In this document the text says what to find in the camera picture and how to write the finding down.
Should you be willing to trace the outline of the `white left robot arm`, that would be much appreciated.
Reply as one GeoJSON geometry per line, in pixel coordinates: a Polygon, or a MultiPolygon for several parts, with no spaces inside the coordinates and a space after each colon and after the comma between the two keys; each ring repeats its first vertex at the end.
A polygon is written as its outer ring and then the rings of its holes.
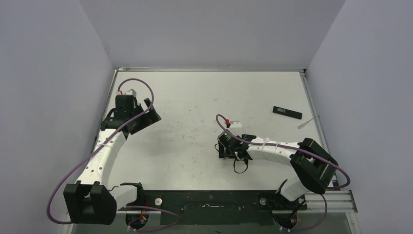
{"type": "Polygon", "coordinates": [[[112,108],[100,126],[96,150],[74,184],[67,184],[63,195],[72,223],[109,225],[116,212],[127,205],[139,210],[145,205],[140,182],[123,182],[108,188],[117,155],[130,135],[158,122],[161,117],[151,107],[145,112],[133,89],[115,97],[112,108]]]}

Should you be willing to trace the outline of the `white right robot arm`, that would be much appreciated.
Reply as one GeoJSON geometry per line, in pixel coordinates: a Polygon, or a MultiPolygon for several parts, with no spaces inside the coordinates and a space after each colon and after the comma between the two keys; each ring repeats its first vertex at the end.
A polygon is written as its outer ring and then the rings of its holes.
{"type": "Polygon", "coordinates": [[[275,202],[288,209],[300,196],[313,192],[325,194],[338,163],[311,138],[301,142],[276,142],[255,135],[233,137],[222,132],[218,137],[219,158],[233,158],[248,163],[266,160],[291,166],[295,175],[279,188],[275,202]]]}

